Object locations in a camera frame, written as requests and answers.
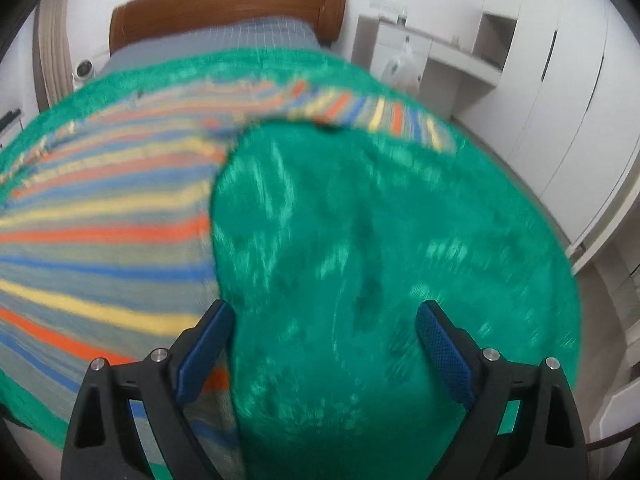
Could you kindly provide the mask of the striped knit sweater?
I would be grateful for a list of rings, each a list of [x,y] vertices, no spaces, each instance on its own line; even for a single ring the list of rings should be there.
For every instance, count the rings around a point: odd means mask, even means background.
[[[47,132],[1,203],[1,363],[69,420],[91,358],[236,314],[184,414],[226,479],[422,479],[457,413],[414,329],[447,125],[386,94],[188,84]]]

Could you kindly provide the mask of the green satin bedspread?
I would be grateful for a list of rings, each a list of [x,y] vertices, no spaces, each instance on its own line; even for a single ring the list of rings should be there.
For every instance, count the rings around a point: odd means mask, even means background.
[[[463,133],[323,53],[100,77],[1,155],[1,411],[62,445],[82,378],[216,300],[234,338],[184,414],[226,479],[423,479],[462,421],[416,334],[575,380],[580,301],[528,197]]]

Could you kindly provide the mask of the white wardrobe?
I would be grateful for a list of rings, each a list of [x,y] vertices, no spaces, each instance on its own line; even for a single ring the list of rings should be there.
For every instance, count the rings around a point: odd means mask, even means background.
[[[587,243],[639,148],[639,44],[611,0],[484,0],[474,52],[498,67],[465,77],[454,118]]]

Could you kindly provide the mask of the white desk shelf unit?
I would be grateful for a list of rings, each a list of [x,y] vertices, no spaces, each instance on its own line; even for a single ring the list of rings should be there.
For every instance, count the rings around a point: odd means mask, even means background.
[[[461,116],[476,107],[501,114],[514,107],[512,81],[503,68],[475,51],[385,18],[358,18],[352,62],[381,80],[386,62],[401,51],[406,38],[422,72],[416,97],[442,117]]]

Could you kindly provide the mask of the white plastic bag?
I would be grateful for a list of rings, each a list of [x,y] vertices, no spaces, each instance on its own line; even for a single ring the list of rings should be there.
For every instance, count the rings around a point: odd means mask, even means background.
[[[388,59],[381,81],[396,91],[416,98],[420,91],[422,72],[414,62],[409,38],[406,38],[399,53]]]

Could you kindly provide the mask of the beige curtain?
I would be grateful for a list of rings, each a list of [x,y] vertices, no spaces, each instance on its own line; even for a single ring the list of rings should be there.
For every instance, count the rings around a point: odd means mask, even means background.
[[[73,92],[73,67],[66,29],[65,0],[39,3],[32,40],[38,110],[50,110]]]

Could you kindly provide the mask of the grey checked mattress sheet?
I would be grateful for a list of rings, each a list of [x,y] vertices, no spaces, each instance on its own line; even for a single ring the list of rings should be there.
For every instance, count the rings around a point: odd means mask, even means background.
[[[225,50],[271,48],[322,49],[308,23],[289,16],[268,16],[128,44],[111,55],[99,76]]]

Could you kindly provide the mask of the wooden headboard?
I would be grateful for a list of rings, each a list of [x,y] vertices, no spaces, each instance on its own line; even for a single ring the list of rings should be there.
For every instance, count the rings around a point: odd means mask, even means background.
[[[288,16],[311,27],[320,44],[340,36],[346,0],[131,0],[111,16],[111,54],[130,44],[255,18]]]

